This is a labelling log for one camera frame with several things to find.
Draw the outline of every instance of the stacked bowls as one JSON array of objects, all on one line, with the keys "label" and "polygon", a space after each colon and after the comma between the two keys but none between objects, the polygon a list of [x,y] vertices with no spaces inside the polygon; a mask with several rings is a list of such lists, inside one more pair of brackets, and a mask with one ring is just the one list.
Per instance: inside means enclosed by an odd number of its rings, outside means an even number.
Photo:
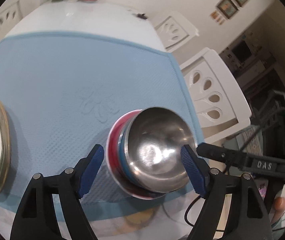
[{"label": "stacked bowls", "polygon": [[187,173],[180,149],[196,148],[192,133],[176,113],[161,107],[120,117],[107,139],[106,160],[116,183],[129,195],[155,199],[183,187]]}]

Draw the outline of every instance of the light blue tablecloth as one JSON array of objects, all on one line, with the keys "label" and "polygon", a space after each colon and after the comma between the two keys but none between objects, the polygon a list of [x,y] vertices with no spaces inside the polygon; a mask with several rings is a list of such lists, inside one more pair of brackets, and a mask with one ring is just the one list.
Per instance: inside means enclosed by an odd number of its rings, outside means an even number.
[{"label": "light blue tablecloth", "polygon": [[[105,147],[111,126],[128,111],[169,108],[188,123],[198,142],[204,140],[172,55],[112,38],[61,32],[5,38],[0,42],[0,100],[12,144],[0,206],[14,212],[33,174],[59,174],[96,143]],[[88,219],[99,220],[135,213],[189,190],[190,185],[155,201],[135,199],[103,164],[81,201]],[[56,211],[61,219],[61,210]]]}]

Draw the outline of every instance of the white chair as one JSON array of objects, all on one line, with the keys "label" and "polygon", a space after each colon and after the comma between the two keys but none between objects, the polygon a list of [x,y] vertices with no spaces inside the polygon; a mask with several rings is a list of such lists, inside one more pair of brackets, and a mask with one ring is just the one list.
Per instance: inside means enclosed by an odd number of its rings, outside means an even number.
[{"label": "white chair", "polygon": [[237,123],[208,138],[214,143],[250,125],[249,105],[230,70],[216,51],[205,48],[180,66],[201,128]]},{"label": "white chair", "polygon": [[178,11],[159,14],[150,21],[170,53],[199,36],[198,29]]}]

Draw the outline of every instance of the red bowl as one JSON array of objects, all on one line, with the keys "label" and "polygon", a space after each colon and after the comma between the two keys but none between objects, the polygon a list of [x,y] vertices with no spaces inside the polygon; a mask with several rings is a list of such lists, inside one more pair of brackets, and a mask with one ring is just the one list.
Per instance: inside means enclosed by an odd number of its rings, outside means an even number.
[{"label": "red bowl", "polygon": [[110,129],[106,144],[106,154],[108,155],[109,165],[111,168],[116,168],[122,173],[118,160],[118,140],[120,131],[124,124],[132,117],[136,116],[141,110],[134,110],[120,117]]}]

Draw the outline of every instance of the screw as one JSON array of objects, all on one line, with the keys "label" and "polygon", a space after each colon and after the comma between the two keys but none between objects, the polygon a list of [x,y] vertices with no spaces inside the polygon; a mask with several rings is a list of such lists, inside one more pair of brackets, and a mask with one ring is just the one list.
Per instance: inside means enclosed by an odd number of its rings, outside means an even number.
[{"label": "screw", "polygon": [[65,173],[66,174],[71,174],[71,173],[73,173],[74,172],[74,169],[73,168],[66,168],[65,169]]},{"label": "screw", "polygon": [[243,177],[244,177],[244,179],[251,179],[251,176],[248,173],[244,173]]},{"label": "screw", "polygon": [[40,177],[41,177],[41,174],[40,174],[40,173],[36,173],[36,174],[33,176],[34,179],[39,179]]},{"label": "screw", "polygon": [[212,168],[212,169],[210,169],[210,172],[211,172],[212,174],[214,174],[214,175],[219,174],[219,170],[218,170],[218,169],[216,169],[216,168]]}]

